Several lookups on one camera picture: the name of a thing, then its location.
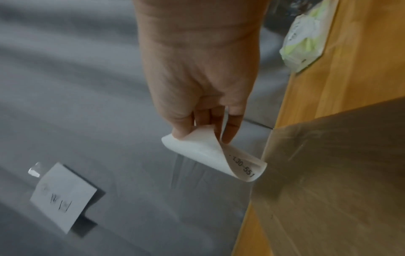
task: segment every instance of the gray surface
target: gray surface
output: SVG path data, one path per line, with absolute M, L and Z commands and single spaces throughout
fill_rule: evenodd
M 0 254 L 229 255 L 251 185 L 168 151 L 142 74 L 132 3 L 0 0 Z M 273 126 L 288 70 L 262 33 L 247 117 Z M 233 144 L 261 155 L 270 129 Z M 64 236 L 30 203 L 36 162 L 105 194 Z

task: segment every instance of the gray sheet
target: gray sheet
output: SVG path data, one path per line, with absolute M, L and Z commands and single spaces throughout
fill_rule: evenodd
M 229 255 L 251 185 L 168 151 L 130 1 L 0 1 L 0 254 Z M 247 118 L 272 126 L 288 70 L 263 30 Z M 269 128 L 233 144 L 260 157 Z M 30 203 L 36 162 L 104 192 L 64 236 Z

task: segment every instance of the white and green package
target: white and green package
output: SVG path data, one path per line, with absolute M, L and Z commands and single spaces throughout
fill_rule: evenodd
M 280 50 L 293 71 L 301 71 L 322 55 L 337 5 L 338 0 L 323 0 L 295 18 Z

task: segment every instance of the wooden table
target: wooden table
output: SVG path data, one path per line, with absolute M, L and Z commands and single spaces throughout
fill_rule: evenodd
M 290 78 L 276 128 L 405 96 L 405 0 L 340 0 L 323 56 Z M 233 256 L 271 256 L 249 205 Z

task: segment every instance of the curled paper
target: curled paper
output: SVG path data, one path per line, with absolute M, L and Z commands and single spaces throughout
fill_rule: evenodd
M 212 126 L 199 127 L 181 140 L 169 134 L 162 142 L 178 154 L 246 182 L 256 180 L 267 167 L 262 160 L 219 142 Z

